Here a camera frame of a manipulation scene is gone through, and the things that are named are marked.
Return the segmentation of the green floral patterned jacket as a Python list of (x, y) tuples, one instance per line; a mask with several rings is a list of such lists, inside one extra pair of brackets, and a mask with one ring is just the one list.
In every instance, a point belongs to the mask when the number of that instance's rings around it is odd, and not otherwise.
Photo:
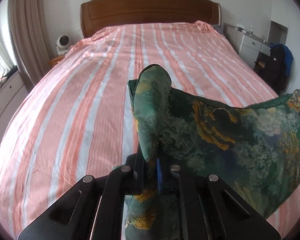
[(282, 238), (300, 224), (300, 90), (244, 108), (172, 87), (159, 65), (128, 83), (145, 189), (128, 201), (126, 239), (177, 239), (177, 199), (159, 192), (159, 167), (215, 174)]

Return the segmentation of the chair with dark blue clothes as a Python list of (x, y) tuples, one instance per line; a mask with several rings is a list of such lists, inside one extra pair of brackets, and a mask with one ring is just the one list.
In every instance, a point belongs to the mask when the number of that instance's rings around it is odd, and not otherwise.
[(277, 94), (287, 87), (294, 57), (284, 44), (270, 44), (270, 56), (265, 62), (256, 61), (254, 70), (257, 75)]

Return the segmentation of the pink white striped bed sheet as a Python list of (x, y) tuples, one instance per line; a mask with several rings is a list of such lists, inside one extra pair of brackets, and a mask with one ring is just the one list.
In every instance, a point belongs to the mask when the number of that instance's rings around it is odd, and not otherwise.
[(128, 83), (159, 65), (183, 92), (244, 108), (279, 96), (204, 22), (106, 27), (31, 91), (0, 145), (0, 222), (17, 238), (79, 179), (141, 148)]

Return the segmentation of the white window drawer cabinet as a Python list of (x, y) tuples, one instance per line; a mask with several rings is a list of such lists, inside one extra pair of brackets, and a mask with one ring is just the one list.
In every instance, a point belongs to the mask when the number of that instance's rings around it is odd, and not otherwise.
[(0, 140), (18, 107), (29, 91), (19, 72), (15, 72), (0, 88)]

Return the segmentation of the wooden nightstand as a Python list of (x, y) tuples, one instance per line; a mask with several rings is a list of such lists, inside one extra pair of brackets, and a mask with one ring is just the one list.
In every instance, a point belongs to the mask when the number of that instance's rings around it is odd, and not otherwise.
[(57, 57), (51, 59), (51, 60), (49, 61), (49, 66), (50, 66), (51, 68), (53, 68), (53, 67), (54, 67), (55, 65), (57, 65), (60, 61), (62, 61), (64, 58), (65, 58), (65, 55), (59, 55), (59, 56), (57, 56)]

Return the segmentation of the white bedside drawer cabinet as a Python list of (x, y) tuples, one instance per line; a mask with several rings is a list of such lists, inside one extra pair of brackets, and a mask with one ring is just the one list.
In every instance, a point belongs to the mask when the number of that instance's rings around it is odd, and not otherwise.
[(270, 56), (270, 47), (243, 34), (238, 54), (240, 58), (253, 69), (258, 59), (267, 59), (267, 57)]

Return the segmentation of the small white desk fan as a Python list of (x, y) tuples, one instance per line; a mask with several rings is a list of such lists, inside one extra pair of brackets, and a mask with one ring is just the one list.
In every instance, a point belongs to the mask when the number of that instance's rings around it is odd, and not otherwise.
[(58, 55), (64, 55), (70, 50), (71, 40), (67, 35), (61, 35), (56, 41), (56, 50)]

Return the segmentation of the beige curtain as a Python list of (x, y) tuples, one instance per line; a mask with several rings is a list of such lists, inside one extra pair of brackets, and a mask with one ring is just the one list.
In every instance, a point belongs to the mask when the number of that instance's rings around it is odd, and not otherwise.
[(50, 71), (53, 57), (43, 0), (8, 0), (8, 22), (17, 68), (31, 91)]

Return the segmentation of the brown wooden headboard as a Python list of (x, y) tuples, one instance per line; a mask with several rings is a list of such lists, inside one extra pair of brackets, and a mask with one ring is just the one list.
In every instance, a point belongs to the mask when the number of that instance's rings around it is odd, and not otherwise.
[(221, 25), (221, 6), (210, 0), (91, 0), (81, 4), (84, 38), (111, 26), (143, 23)]

